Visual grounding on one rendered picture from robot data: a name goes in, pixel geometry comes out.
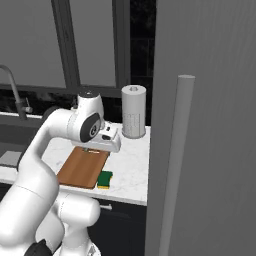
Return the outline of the grey sink tap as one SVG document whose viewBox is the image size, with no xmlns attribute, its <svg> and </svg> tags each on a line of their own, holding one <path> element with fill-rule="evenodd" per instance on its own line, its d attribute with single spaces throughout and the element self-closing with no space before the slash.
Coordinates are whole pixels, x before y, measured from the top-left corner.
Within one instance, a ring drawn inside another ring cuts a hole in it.
<svg viewBox="0 0 256 256">
<path fill-rule="evenodd" d="M 8 79 L 9 79 L 9 82 L 11 85 L 11 89 L 14 94 L 15 105 L 16 105 L 16 109 L 17 109 L 19 118 L 21 120 L 26 120 L 27 113 L 31 113 L 33 111 L 33 108 L 28 104 L 28 102 L 27 102 L 27 105 L 24 105 L 24 103 L 22 102 L 22 100 L 19 96 L 17 86 L 16 86 L 16 83 L 14 80 L 14 76 L 13 76 L 11 70 L 7 66 L 2 65 L 2 64 L 0 64 L 0 69 L 2 69 L 8 76 Z"/>
</svg>

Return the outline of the green and yellow sponge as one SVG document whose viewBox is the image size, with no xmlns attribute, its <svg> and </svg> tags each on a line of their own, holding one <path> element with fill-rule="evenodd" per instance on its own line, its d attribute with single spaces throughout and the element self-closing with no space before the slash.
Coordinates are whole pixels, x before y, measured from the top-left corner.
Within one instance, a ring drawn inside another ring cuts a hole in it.
<svg viewBox="0 0 256 256">
<path fill-rule="evenodd" d="M 97 187 L 100 189 L 108 189 L 112 176 L 113 173 L 111 171 L 102 171 L 97 179 Z"/>
</svg>

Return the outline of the grey sink basin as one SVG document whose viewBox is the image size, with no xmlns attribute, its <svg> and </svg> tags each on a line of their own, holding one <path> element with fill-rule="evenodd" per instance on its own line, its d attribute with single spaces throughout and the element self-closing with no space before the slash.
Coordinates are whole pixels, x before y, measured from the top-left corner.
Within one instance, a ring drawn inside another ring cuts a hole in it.
<svg viewBox="0 0 256 256">
<path fill-rule="evenodd" d="M 37 131 L 32 127 L 0 125 L 0 166 L 16 168 Z"/>
</svg>

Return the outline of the grey fridge door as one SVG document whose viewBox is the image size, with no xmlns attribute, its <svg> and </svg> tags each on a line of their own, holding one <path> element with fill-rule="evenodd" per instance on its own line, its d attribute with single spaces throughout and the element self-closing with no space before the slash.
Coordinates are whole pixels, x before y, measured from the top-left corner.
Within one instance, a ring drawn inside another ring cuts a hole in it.
<svg viewBox="0 0 256 256">
<path fill-rule="evenodd" d="M 256 0 L 157 0 L 145 256 L 159 256 L 179 75 L 195 84 L 168 256 L 256 256 Z"/>
</svg>

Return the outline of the white paper towel roll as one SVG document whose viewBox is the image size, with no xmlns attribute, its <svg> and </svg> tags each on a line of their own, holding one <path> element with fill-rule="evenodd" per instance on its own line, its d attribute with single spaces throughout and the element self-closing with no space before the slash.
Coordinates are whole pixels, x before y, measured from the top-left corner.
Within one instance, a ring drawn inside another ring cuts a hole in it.
<svg viewBox="0 0 256 256">
<path fill-rule="evenodd" d="M 138 139 L 146 134 L 146 88 L 141 85 L 127 85 L 122 95 L 122 134 Z"/>
</svg>

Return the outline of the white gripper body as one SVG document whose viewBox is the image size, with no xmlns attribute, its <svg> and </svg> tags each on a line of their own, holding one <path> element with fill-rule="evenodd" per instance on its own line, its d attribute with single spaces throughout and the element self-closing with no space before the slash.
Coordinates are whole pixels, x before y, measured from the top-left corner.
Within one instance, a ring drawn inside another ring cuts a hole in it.
<svg viewBox="0 0 256 256">
<path fill-rule="evenodd" d="M 121 148 L 121 139 L 117 128 L 105 127 L 89 142 L 81 143 L 72 141 L 72 144 L 83 148 L 118 153 Z"/>
</svg>

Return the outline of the brown wooden cutting board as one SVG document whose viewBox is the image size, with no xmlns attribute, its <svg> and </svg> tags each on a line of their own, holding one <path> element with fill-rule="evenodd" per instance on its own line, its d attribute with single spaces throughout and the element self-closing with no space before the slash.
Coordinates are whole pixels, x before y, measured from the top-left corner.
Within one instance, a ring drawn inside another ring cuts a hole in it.
<svg viewBox="0 0 256 256">
<path fill-rule="evenodd" d="M 83 152 L 82 147 L 76 146 L 57 174 L 59 183 L 93 189 L 108 157 L 107 151 L 88 154 Z"/>
</svg>

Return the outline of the dark framed window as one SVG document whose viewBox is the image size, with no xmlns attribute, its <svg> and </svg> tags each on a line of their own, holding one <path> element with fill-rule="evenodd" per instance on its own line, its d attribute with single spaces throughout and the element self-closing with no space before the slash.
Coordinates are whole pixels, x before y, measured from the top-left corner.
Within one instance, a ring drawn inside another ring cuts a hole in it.
<svg viewBox="0 0 256 256">
<path fill-rule="evenodd" d="M 20 91 L 119 98 L 130 83 L 130 0 L 0 0 L 0 64 Z"/>
</svg>

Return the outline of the dark cupboard drawer front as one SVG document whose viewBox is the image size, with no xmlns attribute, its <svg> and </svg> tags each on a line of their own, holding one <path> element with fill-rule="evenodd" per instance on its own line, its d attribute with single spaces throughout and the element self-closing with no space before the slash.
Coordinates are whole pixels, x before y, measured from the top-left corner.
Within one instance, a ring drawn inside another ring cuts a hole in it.
<svg viewBox="0 0 256 256">
<path fill-rule="evenodd" d="M 98 202 L 112 205 L 111 211 L 101 208 L 98 221 L 88 228 L 101 256 L 144 256 L 147 207 L 103 199 Z"/>
</svg>

